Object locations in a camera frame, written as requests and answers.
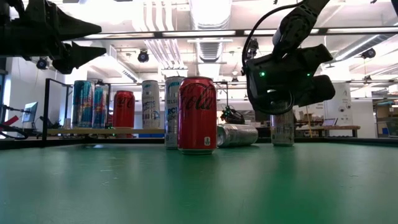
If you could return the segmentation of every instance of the red can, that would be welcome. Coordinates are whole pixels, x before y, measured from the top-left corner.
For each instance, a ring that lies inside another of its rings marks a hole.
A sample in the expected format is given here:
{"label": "red can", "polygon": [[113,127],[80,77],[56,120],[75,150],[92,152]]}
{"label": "red can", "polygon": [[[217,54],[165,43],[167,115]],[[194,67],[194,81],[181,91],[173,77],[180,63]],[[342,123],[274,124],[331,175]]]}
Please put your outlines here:
{"label": "red can", "polygon": [[117,91],[114,96],[113,127],[133,128],[136,98],[131,91]]}
{"label": "red can", "polygon": [[213,81],[185,78],[178,93],[178,149],[183,154],[211,154],[217,147],[217,99]]}

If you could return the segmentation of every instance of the table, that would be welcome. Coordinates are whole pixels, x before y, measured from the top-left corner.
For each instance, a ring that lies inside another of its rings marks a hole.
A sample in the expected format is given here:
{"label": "table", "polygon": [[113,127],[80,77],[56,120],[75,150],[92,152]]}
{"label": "table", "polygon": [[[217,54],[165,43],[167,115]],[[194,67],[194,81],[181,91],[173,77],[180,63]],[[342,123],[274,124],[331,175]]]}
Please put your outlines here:
{"label": "table", "polygon": [[[311,127],[311,131],[317,131],[320,138],[324,137],[323,132],[325,132],[325,136],[329,136],[329,131],[332,130],[352,130],[353,138],[358,137],[358,130],[361,129],[360,126],[318,126]],[[297,131],[309,131],[309,128],[300,128]]]}
{"label": "table", "polygon": [[398,148],[0,151],[0,223],[398,223]]}

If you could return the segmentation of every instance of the blue can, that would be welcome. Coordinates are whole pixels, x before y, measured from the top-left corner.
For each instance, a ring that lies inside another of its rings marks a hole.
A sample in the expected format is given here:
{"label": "blue can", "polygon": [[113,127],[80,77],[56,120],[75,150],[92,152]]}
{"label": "blue can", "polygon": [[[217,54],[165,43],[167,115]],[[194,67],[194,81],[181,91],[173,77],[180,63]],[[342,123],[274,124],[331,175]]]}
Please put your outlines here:
{"label": "blue can", "polygon": [[73,85],[72,128],[92,128],[94,110],[94,83],[75,81]]}
{"label": "blue can", "polygon": [[108,117],[106,100],[109,97],[107,86],[96,86],[94,91],[94,121],[93,128],[104,129]]}

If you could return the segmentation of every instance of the silver can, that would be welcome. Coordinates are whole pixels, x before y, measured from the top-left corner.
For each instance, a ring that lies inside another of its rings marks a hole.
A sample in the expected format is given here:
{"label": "silver can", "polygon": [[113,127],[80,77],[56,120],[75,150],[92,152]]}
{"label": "silver can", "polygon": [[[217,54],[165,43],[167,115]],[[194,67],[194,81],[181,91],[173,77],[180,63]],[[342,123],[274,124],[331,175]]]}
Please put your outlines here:
{"label": "silver can", "polygon": [[142,127],[160,128],[159,84],[154,80],[142,82]]}
{"label": "silver can", "polygon": [[169,77],[165,84],[165,146],[178,149],[178,89],[184,77]]}
{"label": "silver can", "polygon": [[[287,103],[281,103],[280,106],[286,108]],[[271,143],[273,143],[274,146],[293,146],[293,110],[282,115],[271,115]]]}
{"label": "silver can", "polygon": [[250,146],[259,138],[258,130],[245,124],[219,124],[217,125],[217,146],[237,147]]}

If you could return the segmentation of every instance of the white can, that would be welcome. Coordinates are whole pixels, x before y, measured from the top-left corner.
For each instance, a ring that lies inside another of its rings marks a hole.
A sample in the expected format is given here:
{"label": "white can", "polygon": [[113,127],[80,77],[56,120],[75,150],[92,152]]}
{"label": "white can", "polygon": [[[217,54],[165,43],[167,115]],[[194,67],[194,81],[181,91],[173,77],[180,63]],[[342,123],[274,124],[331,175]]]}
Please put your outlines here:
{"label": "white can", "polygon": [[169,77],[165,85],[165,146],[167,149],[178,149],[178,89],[184,77]]}
{"label": "white can", "polygon": [[142,127],[160,128],[159,84],[154,80],[142,82]]}

